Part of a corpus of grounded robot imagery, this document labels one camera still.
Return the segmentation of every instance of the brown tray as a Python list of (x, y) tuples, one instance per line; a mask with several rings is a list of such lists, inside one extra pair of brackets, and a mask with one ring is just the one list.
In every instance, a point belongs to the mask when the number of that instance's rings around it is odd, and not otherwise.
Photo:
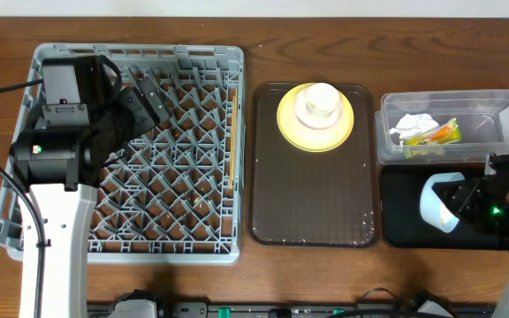
[(358, 85), (336, 85), (353, 107), (353, 130), (339, 147), (309, 153), (277, 126), (278, 104), (297, 85), (267, 84), (254, 92), (248, 231), (267, 245), (370, 246), (379, 230), (372, 96)]

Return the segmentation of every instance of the black tray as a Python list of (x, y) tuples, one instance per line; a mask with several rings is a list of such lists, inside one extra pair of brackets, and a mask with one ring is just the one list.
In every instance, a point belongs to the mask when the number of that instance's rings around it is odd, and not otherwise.
[(270, 245), (369, 246), (377, 236), (372, 96), (358, 85), (336, 85), (353, 107), (353, 130), (339, 147), (309, 153), (277, 126), (278, 104), (297, 85), (268, 84), (254, 92), (248, 231)]
[(498, 240), (459, 221), (450, 233), (443, 233), (423, 221), (420, 196), (423, 185), (435, 173), (461, 172), (466, 178), (480, 177), (484, 168), (443, 165), (388, 165), (381, 171), (380, 196), (383, 231), (395, 247), (503, 250)]

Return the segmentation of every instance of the yellow plate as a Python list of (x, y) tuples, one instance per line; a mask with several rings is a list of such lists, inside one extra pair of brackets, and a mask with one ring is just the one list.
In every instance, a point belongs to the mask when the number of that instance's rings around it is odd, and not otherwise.
[(339, 92), (343, 102), (343, 114), (338, 123), (327, 129), (310, 129), (304, 126), (293, 110), (293, 100), (304, 88), (314, 83), (302, 84), (292, 88), (280, 101), (276, 114), (280, 132), (295, 147), (311, 152), (332, 150), (342, 144), (353, 130), (353, 107), (346, 97)]

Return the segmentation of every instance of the white wall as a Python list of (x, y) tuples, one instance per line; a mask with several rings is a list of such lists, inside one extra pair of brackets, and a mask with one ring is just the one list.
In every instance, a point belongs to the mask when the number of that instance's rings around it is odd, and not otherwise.
[(509, 0), (0, 0), (0, 16), (509, 18)]

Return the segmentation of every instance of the white tissue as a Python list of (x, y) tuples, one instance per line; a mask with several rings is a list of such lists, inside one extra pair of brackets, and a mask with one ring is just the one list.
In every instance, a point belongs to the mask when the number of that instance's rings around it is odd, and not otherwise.
[(399, 133), (401, 140), (411, 140), (415, 136), (430, 132), (438, 127), (437, 121), (428, 114), (406, 114), (398, 121), (396, 127), (390, 129), (390, 134)]

